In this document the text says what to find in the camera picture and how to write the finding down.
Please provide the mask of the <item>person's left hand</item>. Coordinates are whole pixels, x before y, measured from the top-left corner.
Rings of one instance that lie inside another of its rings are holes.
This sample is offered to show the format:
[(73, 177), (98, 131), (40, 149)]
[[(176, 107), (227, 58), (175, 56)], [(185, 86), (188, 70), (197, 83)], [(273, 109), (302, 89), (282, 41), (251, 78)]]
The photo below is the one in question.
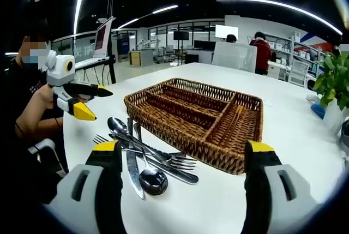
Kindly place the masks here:
[(37, 95), (40, 98), (40, 100), (45, 104), (47, 109), (53, 108), (53, 90), (50, 85), (43, 85), (35, 92), (35, 95)]

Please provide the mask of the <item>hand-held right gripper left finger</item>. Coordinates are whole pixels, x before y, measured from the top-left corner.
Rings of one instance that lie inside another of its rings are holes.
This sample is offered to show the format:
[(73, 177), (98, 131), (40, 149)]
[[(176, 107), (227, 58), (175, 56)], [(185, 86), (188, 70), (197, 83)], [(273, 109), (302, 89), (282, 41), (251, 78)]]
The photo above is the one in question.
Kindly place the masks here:
[(96, 145), (57, 185), (46, 210), (69, 233), (125, 233), (121, 215), (121, 143)]

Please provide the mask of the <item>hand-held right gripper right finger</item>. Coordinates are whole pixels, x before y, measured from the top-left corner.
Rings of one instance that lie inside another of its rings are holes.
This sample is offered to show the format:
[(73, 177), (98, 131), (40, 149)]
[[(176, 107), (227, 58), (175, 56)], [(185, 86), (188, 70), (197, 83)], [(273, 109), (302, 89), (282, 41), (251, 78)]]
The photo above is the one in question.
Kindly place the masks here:
[(309, 182), (291, 165), (282, 164), (271, 146), (247, 141), (244, 170), (242, 233), (297, 233), (318, 209)]

